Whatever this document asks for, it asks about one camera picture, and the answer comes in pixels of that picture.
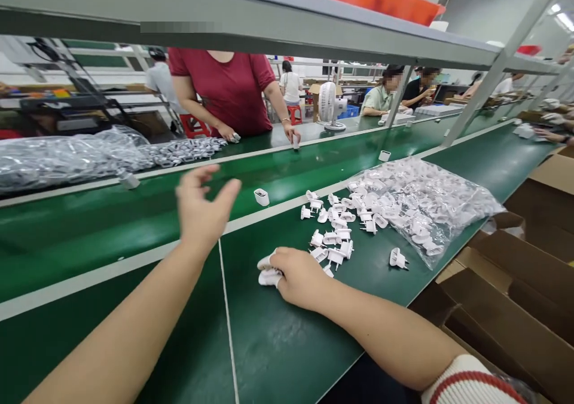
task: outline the orange plastic basket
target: orange plastic basket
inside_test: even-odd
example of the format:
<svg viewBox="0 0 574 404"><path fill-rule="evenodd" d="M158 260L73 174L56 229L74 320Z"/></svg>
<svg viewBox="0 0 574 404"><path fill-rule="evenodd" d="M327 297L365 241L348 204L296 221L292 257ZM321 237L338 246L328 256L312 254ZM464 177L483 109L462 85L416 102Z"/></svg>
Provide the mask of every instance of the orange plastic basket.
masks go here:
<svg viewBox="0 0 574 404"><path fill-rule="evenodd" d="M337 0L357 7L387 14L397 19L408 20L419 25L430 26L439 14L444 13L442 5L427 0Z"/></svg>

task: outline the red plastic stool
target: red plastic stool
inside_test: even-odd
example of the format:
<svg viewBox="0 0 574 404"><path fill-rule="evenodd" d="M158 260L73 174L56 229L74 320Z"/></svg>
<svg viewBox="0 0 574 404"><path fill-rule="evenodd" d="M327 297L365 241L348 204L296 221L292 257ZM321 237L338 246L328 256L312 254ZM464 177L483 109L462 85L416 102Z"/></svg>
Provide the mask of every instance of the red plastic stool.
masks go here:
<svg viewBox="0 0 574 404"><path fill-rule="evenodd" d="M206 137L211 136L211 131L207 125L201 120L193 117L191 114L180 114L179 118L184 126L187 138L195 138L198 135L205 135Z"/></svg>
<svg viewBox="0 0 574 404"><path fill-rule="evenodd" d="M289 111L289 116L291 117L291 124L295 126L296 124L303 123L303 115L301 114L301 107L298 105L289 105L287 106L287 110Z"/></svg>

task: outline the clear plastic bag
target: clear plastic bag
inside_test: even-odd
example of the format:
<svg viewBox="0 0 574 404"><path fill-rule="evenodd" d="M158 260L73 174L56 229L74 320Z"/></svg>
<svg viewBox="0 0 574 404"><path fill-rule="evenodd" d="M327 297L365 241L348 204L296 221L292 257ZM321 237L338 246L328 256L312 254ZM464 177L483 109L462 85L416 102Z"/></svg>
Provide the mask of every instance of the clear plastic bag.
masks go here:
<svg viewBox="0 0 574 404"><path fill-rule="evenodd" d="M418 158L384 163L350 180L430 269L468 225L505 211L487 189Z"/></svg>

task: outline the hand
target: hand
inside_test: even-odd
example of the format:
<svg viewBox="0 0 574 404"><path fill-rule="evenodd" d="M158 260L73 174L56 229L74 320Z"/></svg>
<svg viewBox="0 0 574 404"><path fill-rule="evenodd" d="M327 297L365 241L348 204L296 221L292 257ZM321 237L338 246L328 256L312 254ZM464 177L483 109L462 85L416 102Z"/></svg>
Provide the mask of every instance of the hand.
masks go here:
<svg viewBox="0 0 574 404"><path fill-rule="evenodd" d="M226 125L225 123L221 122L220 124L217 125L216 127L217 132L220 133L220 135L226 140L226 141L231 141L233 139L233 134L235 133L235 131L233 130L232 127Z"/></svg>
<svg viewBox="0 0 574 404"><path fill-rule="evenodd" d="M547 131L545 129L535 128L534 133L538 136L545 138L546 140L548 140L550 142L555 142L555 143L564 142L564 140L566 139L566 137L564 135L553 134L552 132Z"/></svg>
<svg viewBox="0 0 574 404"><path fill-rule="evenodd" d="M558 113L549 113L549 114L543 115L542 120L546 120L547 122L555 124L555 125L561 125L566 121L566 119Z"/></svg>
<svg viewBox="0 0 574 404"><path fill-rule="evenodd" d="M219 191L213 202L204 195L209 187L202 184L212 178L219 165L208 165L188 172L179 181L178 196L179 229L181 241L215 245L225 230L235 198L241 189L241 181L229 180Z"/></svg>
<svg viewBox="0 0 574 404"><path fill-rule="evenodd" d="M298 138L298 142L301 141L301 134L299 131L291 125L291 123L287 122L287 120L282 121L283 130L285 131L285 136L289 140L291 144L293 144L294 137Z"/></svg>
<svg viewBox="0 0 574 404"><path fill-rule="evenodd" d="M283 299L307 310L317 311L317 305L325 302L330 288L337 283L307 252L278 247L270 263L283 271L283 278L277 284Z"/></svg>

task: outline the black hair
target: black hair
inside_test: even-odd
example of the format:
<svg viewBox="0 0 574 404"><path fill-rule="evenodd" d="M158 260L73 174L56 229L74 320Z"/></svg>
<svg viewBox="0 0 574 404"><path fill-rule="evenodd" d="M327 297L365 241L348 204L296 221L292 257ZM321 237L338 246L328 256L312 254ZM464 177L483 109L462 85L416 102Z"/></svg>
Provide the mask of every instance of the black hair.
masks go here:
<svg viewBox="0 0 574 404"><path fill-rule="evenodd" d="M440 71L441 71L440 68L423 68L423 73L421 74L421 77L426 78Z"/></svg>
<svg viewBox="0 0 574 404"><path fill-rule="evenodd" d="M291 62L289 60L284 60L282 66L283 72L293 72L293 69L291 68Z"/></svg>
<svg viewBox="0 0 574 404"><path fill-rule="evenodd" d="M166 53L160 48L150 47L148 52L149 56L156 62L165 62L167 60Z"/></svg>
<svg viewBox="0 0 574 404"><path fill-rule="evenodd" d="M384 84L386 81L390 80L394 76L402 74L404 69L405 69L404 65L387 66L387 68L383 71L383 77L378 81L377 85Z"/></svg>

